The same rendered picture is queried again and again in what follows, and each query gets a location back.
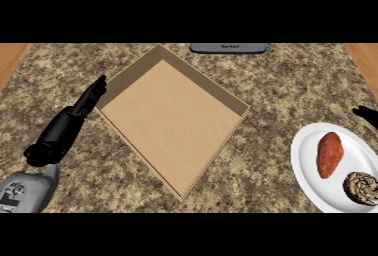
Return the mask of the brown swirled cupcake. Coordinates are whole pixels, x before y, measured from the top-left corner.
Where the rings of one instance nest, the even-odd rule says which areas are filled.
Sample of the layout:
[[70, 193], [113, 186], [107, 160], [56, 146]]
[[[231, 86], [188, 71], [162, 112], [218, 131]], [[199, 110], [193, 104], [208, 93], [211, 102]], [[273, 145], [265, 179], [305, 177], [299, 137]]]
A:
[[364, 172], [351, 172], [342, 182], [346, 197], [357, 204], [378, 205], [378, 180]]

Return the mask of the white round plate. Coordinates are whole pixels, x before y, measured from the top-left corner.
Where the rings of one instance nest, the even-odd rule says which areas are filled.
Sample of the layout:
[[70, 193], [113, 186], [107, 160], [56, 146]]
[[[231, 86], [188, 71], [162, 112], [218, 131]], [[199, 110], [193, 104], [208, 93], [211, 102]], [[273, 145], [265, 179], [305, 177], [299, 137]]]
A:
[[[330, 177], [321, 179], [317, 145], [329, 132], [339, 136], [343, 155]], [[348, 129], [324, 122], [305, 125], [292, 139], [290, 165], [302, 192], [324, 213], [378, 213], [378, 205], [366, 206], [352, 202], [342, 188], [349, 172], [364, 172], [378, 179], [378, 154]]]

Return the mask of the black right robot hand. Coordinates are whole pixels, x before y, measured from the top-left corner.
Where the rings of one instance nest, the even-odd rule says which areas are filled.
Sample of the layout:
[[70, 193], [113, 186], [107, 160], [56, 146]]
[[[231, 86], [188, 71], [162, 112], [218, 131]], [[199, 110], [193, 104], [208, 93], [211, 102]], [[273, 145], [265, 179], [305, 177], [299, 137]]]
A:
[[352, 113], [378, 129], [378, 111], [364, 106], [358, 106], [352, 109]]

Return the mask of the brown cardboard box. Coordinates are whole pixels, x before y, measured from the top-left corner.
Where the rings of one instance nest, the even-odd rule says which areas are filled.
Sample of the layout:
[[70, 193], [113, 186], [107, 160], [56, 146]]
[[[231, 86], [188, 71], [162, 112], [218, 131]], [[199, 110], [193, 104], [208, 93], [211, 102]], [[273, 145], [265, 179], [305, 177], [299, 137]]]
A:
[[184, 199], [245, 119], [247, 104], [160, 45], [107, 82], [97, 112]]

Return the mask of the dark grey appliance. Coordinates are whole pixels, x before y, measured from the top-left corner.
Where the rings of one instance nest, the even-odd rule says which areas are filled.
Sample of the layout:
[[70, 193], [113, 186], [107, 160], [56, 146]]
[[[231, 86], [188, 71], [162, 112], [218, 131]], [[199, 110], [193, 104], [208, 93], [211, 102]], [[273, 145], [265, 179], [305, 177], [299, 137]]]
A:
[[203, 54], [253, 54], [265, 51], [265, 43], [191, 43], [188, 49]]

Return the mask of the orange sweet potato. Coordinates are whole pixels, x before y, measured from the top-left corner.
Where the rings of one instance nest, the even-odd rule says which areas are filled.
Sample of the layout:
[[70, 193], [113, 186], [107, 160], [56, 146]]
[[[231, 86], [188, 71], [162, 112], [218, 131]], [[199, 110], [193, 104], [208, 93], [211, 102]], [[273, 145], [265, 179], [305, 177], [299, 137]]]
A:
[[339, 161], [343, 156], [343, 149], [339, 136], [335, 132], [329, 132], [321, 137], [317, 144], [317, 172], [321, 179], [330, 177]]

